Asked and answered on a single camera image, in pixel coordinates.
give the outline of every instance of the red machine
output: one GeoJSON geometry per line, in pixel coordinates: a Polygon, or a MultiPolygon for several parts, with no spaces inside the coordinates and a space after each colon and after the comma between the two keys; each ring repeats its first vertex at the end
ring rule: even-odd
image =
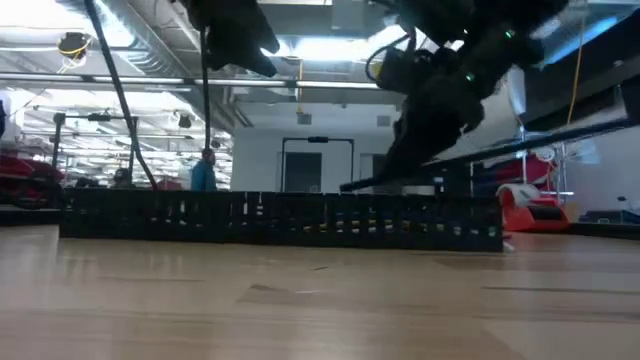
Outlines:
{"type": "Polygon", "coordinates": [[[23,180],[42,176],[53,179],[57,184],[64,179],[64,174],[47,163],[19,159],[14,154],[0,155],[0,191],[26,199],[39,199],[42,189],[23,180]]]}
{"type": "Polygon", "coordinates": [[[503,185],[498,197],[506,231],[558,231],[570,225],[556,199],[542,196],[532,185],[503,185]]]}

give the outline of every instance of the yellow cable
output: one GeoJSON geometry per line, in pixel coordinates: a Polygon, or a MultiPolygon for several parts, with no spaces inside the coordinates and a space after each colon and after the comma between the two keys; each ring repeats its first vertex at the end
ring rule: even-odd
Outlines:
{"type": "Polygon", "coordinates": [[[584,29],[587,20],[587,8],[585,6],[584,13],[582,15],[582,24],[580,25],[580,47],[578,48],[578,60],[576,64],[576,73],[573,76],[573,94],[571,95],[571,105],[569,106],[569,115],[567,116],[567,125],[571,124],[573,117],[573,109],[576,105],[576,98],[578,96],[578,82],[580,80],[580,66],[582,65],[582,48],[584,45],[584,29]]]}

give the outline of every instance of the doorway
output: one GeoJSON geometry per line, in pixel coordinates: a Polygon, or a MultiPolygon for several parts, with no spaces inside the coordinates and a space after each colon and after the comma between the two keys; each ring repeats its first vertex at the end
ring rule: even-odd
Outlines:
{"type": "Polygon", "coordinates": [[[322,154],[286,153],[284,191],[318,193],[322,191],[322,154]]]}

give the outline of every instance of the blue shirt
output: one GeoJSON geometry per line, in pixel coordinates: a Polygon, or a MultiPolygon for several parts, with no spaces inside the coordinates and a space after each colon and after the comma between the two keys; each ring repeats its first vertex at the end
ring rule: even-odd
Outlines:
{"type": "Polygon", "coordinates": [[[216,175],[213,172],[213,165],[204,160],[198,161],[191,170],[191,191],[216,191],[216,175]]]}

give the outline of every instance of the wooden floor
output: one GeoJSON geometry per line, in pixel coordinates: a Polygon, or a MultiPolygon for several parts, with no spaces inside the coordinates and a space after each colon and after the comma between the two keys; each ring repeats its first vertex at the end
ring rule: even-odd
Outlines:
{"type": "Polygon", "coordinates": [[[0,359],[640,359],[640,242],[506,255],[0,229],[0,359]]]}

